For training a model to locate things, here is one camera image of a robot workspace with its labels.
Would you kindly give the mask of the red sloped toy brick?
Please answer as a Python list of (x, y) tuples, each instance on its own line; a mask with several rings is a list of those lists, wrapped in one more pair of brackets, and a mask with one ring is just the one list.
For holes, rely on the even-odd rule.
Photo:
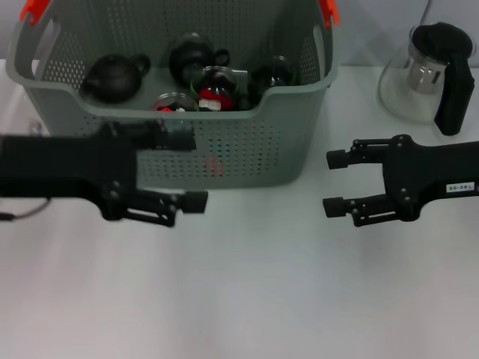
[(222, 158), (214, 154), (209, 154), (208, 157), (204, 159), (203, 163), (203, 172), (204, 176), (212, 178), (221, 178), (223, 177), (223, 164)]

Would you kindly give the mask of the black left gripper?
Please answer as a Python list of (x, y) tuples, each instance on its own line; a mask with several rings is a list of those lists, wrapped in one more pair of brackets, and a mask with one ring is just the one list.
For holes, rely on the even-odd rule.
[(193, 131), (169, 132), (149, 120), (130, 124), (129, 138), (110, 126), (83, 138), (0, 136), (0, 198), (78, 198), (96, 205), (107, 221), (163, 227), (175, 225), (178, 211), (204, 214), (207, 191), (136, 191), (135, 147), (193, 151)]

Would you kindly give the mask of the dark red long toy brick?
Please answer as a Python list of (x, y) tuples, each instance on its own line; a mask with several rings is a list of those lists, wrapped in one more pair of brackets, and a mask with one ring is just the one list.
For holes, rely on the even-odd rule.
[(203, 88), (199, 92), (200, 99), (211, 99), (220, 101), (222, 104), (221, 111), (230, 111), (234, 107), (234, 101), (231, 95), (221, 88)]

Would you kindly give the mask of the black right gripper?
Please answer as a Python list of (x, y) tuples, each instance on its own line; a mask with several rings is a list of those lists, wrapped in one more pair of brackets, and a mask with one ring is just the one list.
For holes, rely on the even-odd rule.
[(390, 144), (391, 139), (356, 139), (349, 151), (326, 153), (330, 170), (382, 163), (386, 193), (323, 199), (327, 218), (351, 215), (356, 227), (415, 221), (435, 200), (479, 197), (479, 141), (428, 147), (398, 135)]

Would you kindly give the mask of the grey perforated plastic storage bin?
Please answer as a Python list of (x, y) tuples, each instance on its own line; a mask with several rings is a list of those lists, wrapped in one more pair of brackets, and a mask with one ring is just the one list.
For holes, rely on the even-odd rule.
[[(19, 19), (6, 70), (53, 135), (87, 135), (107, 121), (157, 120), (167, 130), (192, 130), (197, 149), (190, 153), (141, 153), (145, 187), (275, 186), (302, 171), (338, 71), (338, 26), (325, 28), (318, 0), (50, 0), (37, 24)], [(181, 89), (168, 72), (168, 56), (177, 38), (190, 33), (229, 51), (241, 95), (248, 73), (273, 55), (296, 65), (298, 84), (270, 88), (248, 111), (156, 113), (150, 107), (160, 95)], [(99, 58), (138, 53), (152, 67), (131, 100), (109, 105), (82, 91)], [(228, 150), (211, 153), (209, 138), (228, 141)], [(223, 177), (204, 176), (209, 154), (222, 158)]]

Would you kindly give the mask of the dark clay teapot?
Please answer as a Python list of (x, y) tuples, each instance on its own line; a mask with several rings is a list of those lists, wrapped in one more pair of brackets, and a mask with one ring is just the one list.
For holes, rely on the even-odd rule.
[(118, 104), (134, 97), (151, 66), (144, 53), (131, 57), (110, 54), (98, 59), (83, 80), (82, 91), (95, 99)]

